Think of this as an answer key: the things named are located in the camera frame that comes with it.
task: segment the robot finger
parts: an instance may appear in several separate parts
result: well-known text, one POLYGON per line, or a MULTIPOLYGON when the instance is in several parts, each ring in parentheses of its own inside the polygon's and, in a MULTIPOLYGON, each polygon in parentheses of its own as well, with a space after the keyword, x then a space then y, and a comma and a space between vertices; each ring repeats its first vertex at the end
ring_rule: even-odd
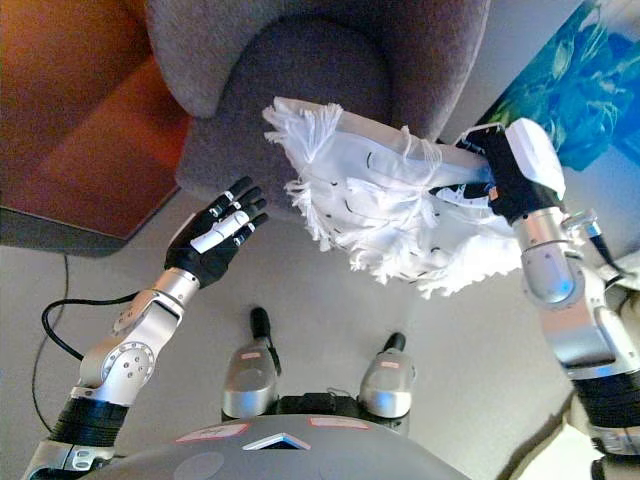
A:
POLYGON ((252 221, 247 223, 244 227, 236 232, 236 234, 233 236, 233 243, 235 243, 237 247, 242 245, 247 241, 251 234, 256 231, 256 228, 265 223, 267 220, 269 220, 269 216, 266 213, 258 215, 256 218, 254 218, 252 221))
POLYGON ((231 202, 231 204, 228 206, 225 212, 222 215, 220 215, 220 217, 224 218, 227 215, 230 215, 231 213, 237 210, 242 210, 247 205, 249 205, 253 200, 255 200, 256 198, 259 198, 261 195, 262 195, 262 190, 260 189, 260 187, 253 187, 251 190, 246 192, 240 198, 231 202))
POLYGON ((260 213, 260 211, 267 206, 267 201, 264 198, 261 198, 257 202, 254 202, 250 205, 247 205, 242 209, 242 211, 246 212, 249 215, 249 218, 253 218, 260 213))
POLYGON ((211 204, 207 207, 208 212, 214 216, 214 218, 220 218, 223 216, 223 213, 226 213, 229 205, 233 203, 242 191, 246 188, 250 187, 253 183, 251 177, 242 177, 236 183, 231 185, 228 190, 225 190, 222 195, 216 198, 211 204))

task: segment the robotic hand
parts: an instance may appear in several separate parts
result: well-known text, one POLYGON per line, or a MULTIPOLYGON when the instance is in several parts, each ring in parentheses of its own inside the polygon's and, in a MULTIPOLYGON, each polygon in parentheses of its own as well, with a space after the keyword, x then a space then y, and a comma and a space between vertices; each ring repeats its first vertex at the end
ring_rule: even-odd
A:
POLYGON ((240 246, 268 219, 260 213, 266 206, 262 192, 251 185, 242 178, 176 233, 164 273, 82 359, 80 380, 24 479, 77 478, 113 458, 127 411, 180 325, 186 303, 222 278, 240 246))
POLYGON ((594 478, 638 478, 640 355, 606 304, 607 285, 575 242, 584 229, 618 269, 595 214, 565 212, 555 150, 530 120, 520 119, 506 130, 499 124, 475 127, 458 146, 489 162, 495 180, 489 205, 517 235, 525 294, 538 308, 543 333, 585 407, 594 445, 605 454, 593 466, 594 478))

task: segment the white sticker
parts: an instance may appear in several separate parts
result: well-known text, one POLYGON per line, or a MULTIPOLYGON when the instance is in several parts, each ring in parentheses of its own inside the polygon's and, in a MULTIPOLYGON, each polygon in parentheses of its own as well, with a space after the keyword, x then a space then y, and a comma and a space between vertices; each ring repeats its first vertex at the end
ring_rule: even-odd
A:
POLYGON ((260 354, 260 352, 249 352, 249 353, 243 353, 242 355, 240 355, 240 358, 242 360, 249 360, 250 358, 260 358, 262 355, 260 354))
POLYGON ((217 425, 215 427, 207 427, 203 428, 202 430, 189 433, 184 437, 180 437, 178 440, 176 440, 176 443, 199 442, 202 440, 233 437, 245 432, 248 428, 248 423, 234 423, 231 425, 217 425))
POLYGON ((352 430, 369 430, 369 425, 355 418, 344 417, 311 417, 309 424, 319 428, 350 428, 352 430))

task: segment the gray chair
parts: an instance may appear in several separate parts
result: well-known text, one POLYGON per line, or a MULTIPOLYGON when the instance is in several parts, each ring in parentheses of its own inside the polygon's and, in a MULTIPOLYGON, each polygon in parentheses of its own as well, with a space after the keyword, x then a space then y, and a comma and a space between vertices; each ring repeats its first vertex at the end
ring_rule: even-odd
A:
POLYGON ((210 200, 242 175, 292 218, 296 178, 263 137, 274 96, 436 139, 475 60, 490 0, 148 0, 153 50, 194 117, 178 184, 210 200))

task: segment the white fringe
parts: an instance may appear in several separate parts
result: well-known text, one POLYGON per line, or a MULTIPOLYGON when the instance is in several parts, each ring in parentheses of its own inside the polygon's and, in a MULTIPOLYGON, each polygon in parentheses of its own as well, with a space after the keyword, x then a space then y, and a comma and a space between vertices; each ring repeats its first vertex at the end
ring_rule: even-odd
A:
MULTIPOLYGON (((321 251, 329 250, 332 245, 345 248, 349 251, 352 270, 368 270, 382 284, 394 277, 415 280, 422 296, 427 299, 435 290, 451 295, 474 281, 495 273, 506 274, 520 265, 517 241, 491 231, 464 240, 448 261, 445 254, 440 257, 445 260, 436 261, 433 254, 425 253, 429 251, 429 231, 438 227, 429 190, 434 186, 431 179, 442 164, 442 151, 427 140, 419 140, 420 145, 417 145, 406 126, 401 129, 403 139, 406 139, 401 162, 408 162, 410 155, 415 158, 415 150, 420 149, 427 172, 426 181, 420 186, 389 188, 361 178, 346 178, 347 194, 356 198, 365 194, 365 198, 375 202, 380 211, 395 208, 394 211, 399 210, 400 213, 377 222, 368 219, 369 226, 357 218, 353 227, 341 225, 337 233, 325 215, 332 212, 319 211, 313 202, 314 185, 317 187, 314 182, 318 180, 311 176, 310 169, 319 150, 335 133, 342 112, 342 107, 336 104, 314 111, 294 112, 279 101, 263 111, 264 118, 277 130, 265 133, 265 138, 285 148, 287 157, 300 175, 285 185, 285 191, 291 196, 293 206, 299 208, 305 217, 307 230, 313 240, 320 243, 321 251), (406 205, 404 212, 400 207, 403 205, 406 205), (427 245, 418 245, 423 240, 427 245)), ((315 168, 321 171, 322 166, 315 165, 315 168)), ((478 226, 483 223, 482 219, 460 216, 460 221, 478 226)))

